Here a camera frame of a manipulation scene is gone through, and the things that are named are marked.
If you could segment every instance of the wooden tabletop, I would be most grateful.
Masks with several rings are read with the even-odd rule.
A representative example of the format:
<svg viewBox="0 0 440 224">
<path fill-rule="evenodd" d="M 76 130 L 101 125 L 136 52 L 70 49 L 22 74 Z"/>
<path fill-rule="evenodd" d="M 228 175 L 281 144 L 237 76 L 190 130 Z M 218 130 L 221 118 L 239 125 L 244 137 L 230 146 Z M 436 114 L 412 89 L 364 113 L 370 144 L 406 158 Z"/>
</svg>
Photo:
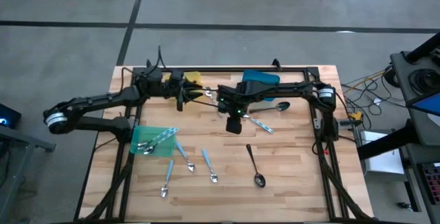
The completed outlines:
<svg viewBox="0 0 440 224">
<path fill-rule="evenodd" d="M 317 67 L 321 81 L 331 84 L 342 95 L 336 66 Z M 121 67 L 115 68 L 110 86 L 112 92 L 120 89 L 120 71 Z M 281 77 L 281 82 L 304 80 L 302 73 L 275 74 Z M 242 73 L 230 72 L 202 72 L 201 75 L 203 86 L 213 89 L 218 84 L 234 87 L 242 78 Z M 130 74 L 124 74 L 125 87 L 130 79 Z M 205 96 L 198 100 L 210 102 Z M 279 98 L 259 104 L 272 106 L 281 101 L 290 102 L 290 108 L 283 112 L 266 111 L 252 115 L 272 128 L 273 134 L 250 120 L 243 120 L 242 133 L 235 135 L 226 132 L 226 115 L 220 118 L 214 107 L 190 102 L 184 106 L 183 112 L 178 112 L 175 100 L 148 100 L 143 106 L 140 124 L 179 128 L 177 141 L 197 169 L 194 173 L 189 172 L 177 148 L 172 158 L 137 155 L 126 221 L 328 221 L 318 158 L 311 151 L 315 138 L 309 104 L 301 98 Z M 343 105 L 339 101 L 337 105 L 335 117 L 347 118 Z M 107 109 L 104 118 L 114 118 L 119 112 L 124 113 L 124 107 Z M 352 137 L 348 131 L 341 132 L 341 135 Z M 112 137 L 110 133 L 100 133 L 96 146 Z M 254 185 L 255 171 L 246 144 L 252 145 L 258 171 L 266 178 L 265 188 Z M 109 189 L 117 147 L 118 143 L 112 142 L 94 153 L 80 217 L 88 215 Z M 362 210 L 372 216 L 355 144 L 340 139 L 335 147 L 344 187 Z M 212 167 L 219 176 L 218 183 L 210 181 L 202 148 L 209 154 Z M 175 164 L 168 196 L 163 199 L 160 188 L 164 185 L 170 159 L 174 159 Z M 115 216 L 118 215 L 121 191 L 122 187 L 116 198 Z M 337 216 L 340 216 L 334 189 L 332 195 Z"/>
</svg>

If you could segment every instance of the spoon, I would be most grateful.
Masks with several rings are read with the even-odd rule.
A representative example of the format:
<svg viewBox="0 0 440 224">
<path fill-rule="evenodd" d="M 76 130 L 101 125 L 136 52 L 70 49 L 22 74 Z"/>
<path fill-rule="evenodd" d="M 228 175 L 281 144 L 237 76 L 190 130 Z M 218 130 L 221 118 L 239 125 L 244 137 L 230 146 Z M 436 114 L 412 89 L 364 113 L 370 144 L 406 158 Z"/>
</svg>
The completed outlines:
<svg viewBox="0 0 440 224">
<path fill-rule="evenodd" d="M 176 146 L 179 149 L 181 155 L 186 159 L 186 162 L 188 163 L 187 167 L 188 167 L 189 171 L 194 172 L 195 165 L 193 163 L 191 163 L 191 161 L 187 158 L 186 153 L 185 153 L 184 149 L 182 148 L 182 145 L 180 145 L 179 142 L 176 142 Z"/>
<path fill-rule="evenodd" d="M 254 182 L 255 184 L 260 187 L 264 188 L 266 186 L 266 179 L 263 175 L 259 174 L 258 170 L 255 166 L 254 156 L 252 155 L 252 148 L 250 147 L 250 144 L 246 144 L 247 151 L 249 152 L 250 158 L 252 159 L 252 163 L 254 164 L 255 168 L 255 176 L 254 176 Z"/>
<path fill-rule="evenodd" d="M 290 103 L 288 103 L 288 102 L 279 102 L 278 104 L 276 104 L 275 107 L 249 110 L 249 114 L 256 113 L 256 112 L 259 112 L 259 111 L 273 110 L 273 109 L 276 109 L 278 111 L 285 111 L 289 107 L 290 107 Z"/>
<path fill-rule="evenodd" d="M 168 165 L 168 174 L 166 175 L 165 185 L 164 187 L 162 187 L 162 189 L 160 189 L 161 197 L 166 197 L 166 194 L 168 194 L 168 182 L 170 181 L 170 175 L 171 175 L 171 171 L 173 170 L 173 165 L 174 165 L 174 161 L 170 160 L 170 164 Z"/>
<path fill-rule="evenodd" d="M 215 104 L 215 101 L 214 101 L 214 93 L 211 91 L 211 88 L 210 88 L 210 87 L 206 87 L 206 89 L 207 89 L 207 90 L 205 90 L 205 95 L 206 95 L 206 97 L 209 97 L 209 98 L 211 99 L 211 102 L 212 102 L 213 104 Z M 217 115 L 218 115 L 220 118 L 223 117 L 222 114 L 220 114 L 220 112 L 218 112 L 218 111 L 216 111 L 216 112 L 217 112 Z"/>
<path fill-rule="evenodd" d="M 218 178 L 218 176 L 214 173 L 214 170 L 212 169 L 212 166 L 211 166 L 211 163 L 209 162 L 208 154 L 207 154 L 205 148 L 203 148 L 201 151 L 203 152 L 203 157 L 205 157 L 206 164 L 208 165 L 209 171 L 211 172 L 211 175 L 210 175 L 211 181 L 212 181 L 213 183 L 218 182 L 218 181 L 219 181 L 219 178 Z"/>
<path fill-rule="evenodd" d="M 273 129 L 271 129 L 271 128 L 269 128 L 268 126 L 262 124 L 260 121 L 258 121 L 258 120 L 256 120 L 256 119 L 250 117 L 248 114 L 243 115 L 243 117 L 244 117 L 244 118 L 250 118 L 254 123 L 258 124 L 261 128 L 264 128 L 267 132 L 269 132 L 269 133 L 271 133 L 271 134 L 274 132 Z"/>
<path fill-rule="evenodd" d="M 168 130 L 160 133 L 157 137 L 154 137 L 151 141 L 138 144 L 137 147 L 143 149 L 144 155 L 149 155 L 152 152 L 154 152 L 154 149 L 156 148 L 157 145 L 159 145 L 161 142 L 167 140 L 172 135 L 176 134 L 177 131 L 179 131 L 178 128 L 169 128 Z M 155 140 L 158 140 L 156 142 L 156 144 L 150 145 Z"/>
</svg>

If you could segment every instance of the translucent green tray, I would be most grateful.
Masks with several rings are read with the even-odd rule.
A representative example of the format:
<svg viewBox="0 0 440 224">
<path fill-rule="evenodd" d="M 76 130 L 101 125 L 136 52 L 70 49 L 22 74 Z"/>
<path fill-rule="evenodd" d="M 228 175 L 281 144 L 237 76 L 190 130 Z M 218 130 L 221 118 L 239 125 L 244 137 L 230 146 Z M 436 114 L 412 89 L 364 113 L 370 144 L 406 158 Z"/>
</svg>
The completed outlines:
<svg viewBox="0 0 440 224">
<path fill-rule="evenodd" d="M 166 127 L 153 127 L 153 126 L 137 126 L 133 132 L 131 138 L 130 152 L 136 155 L 143 155 L 142 149 L 138 149 L 138 144 L 142 142 L 151 141 L 154 137 L 157 137 L 162 132 L 167 131 Z M 174 152 L 174 145 L 176 143 L 176 136 L 172 135 L 168 139 L 158 144 L 154 151 L 148 155 L 157 157 L 171 157 Z"/>
</svg>

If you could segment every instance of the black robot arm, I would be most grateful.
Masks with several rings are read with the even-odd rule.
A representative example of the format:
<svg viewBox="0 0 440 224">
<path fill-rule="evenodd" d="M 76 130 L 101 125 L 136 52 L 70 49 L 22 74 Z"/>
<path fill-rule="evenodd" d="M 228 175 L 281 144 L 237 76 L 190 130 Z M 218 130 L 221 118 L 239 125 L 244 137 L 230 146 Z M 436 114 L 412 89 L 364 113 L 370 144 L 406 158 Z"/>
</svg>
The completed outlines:
<svg viewBox="0 0 440 224">
<path fill-rule="evenodd" d="M 133 85 L 118 93 L 106 93 L 99 96 L 73 98 L 61 102 L 43 112 L 44 122 L 53 134 L 69 133 L 75 129 L 90 131 L 110 131 L 118 140 L 130 132 L 131 127 L 124 117 L 113 120 L 83 117 L 84 114 L 117 106 L 133 107 L 143 104 L 151 97 L 177 99 L 177 110 L 182 111 L 183 103 L 194 100 L 202 93 L 187 93 L 183 89 L 200 89 L 201 86 L 188 81 L 182 71 L 173 70 L 169 80 L 162 82 L 162 70 L 150 66 L 143 73 L 135 75 Z"/>
<path fill-rule="evenodd" d="M 304 98 L 322 114 L 320 140 L 338 140 L 338 124 L 333 117 L 336 108 L 336 91 L 322 82 L 296 82 L 266 84 L 259 81 L 240 82 L 235 88 L 219 85 L 217 101 L 219 112 L 229 113 L 226 130 L 239 134 L 241 118 L 248 112 L 249 104 L 265 98 Z"/>
</svg>

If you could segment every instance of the concrete floor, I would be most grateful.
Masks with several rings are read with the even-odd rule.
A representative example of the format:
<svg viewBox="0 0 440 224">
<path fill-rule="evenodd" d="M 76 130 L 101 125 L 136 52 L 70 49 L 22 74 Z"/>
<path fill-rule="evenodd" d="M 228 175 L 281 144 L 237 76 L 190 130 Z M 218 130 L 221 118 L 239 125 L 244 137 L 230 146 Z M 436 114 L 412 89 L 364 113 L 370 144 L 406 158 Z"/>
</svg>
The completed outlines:
<svg viewBox="0 0 440 224">
<path fill-rule="evenodd" d="M 0 21 L 127 23 L 134 2 L 0 0 Z M 137 22 L 438 29 L 439 15 L 438 0 L 142 0 Z M 0 26 L 0 101 L 22 112 L 21 131 L 57 143 L 53 154 L 36 152 L 24 187 L 38 195 L 18 201 L 12 219 L 72 220 L 96 133 L 52 135 L 42 111 L 72 97 L 106 92 L 124 33 L 116 28 Z M 167 65 L 267 65 L 278 58 L 284 65 L 337 65 L 346 82 L 383 69 L 391 53 L 411 50 L 431 36 L 135 29 L 124 64 L 144 65 L 147 58 L 156 58 L 161 45 Z M 398 89 L 392 92 L 400 96 Z M 382 87 L 378 93 L 386 96 Z M 373 128 L 402 127 L 408 114 L 397 108 L 383 103 L 383 114 L 371 117 Z M 403 183 L 372 177 L 367 187 L 377 218 L 429 223 L 425 212 L 395 207 L 408 201 Z"/>
</svg>

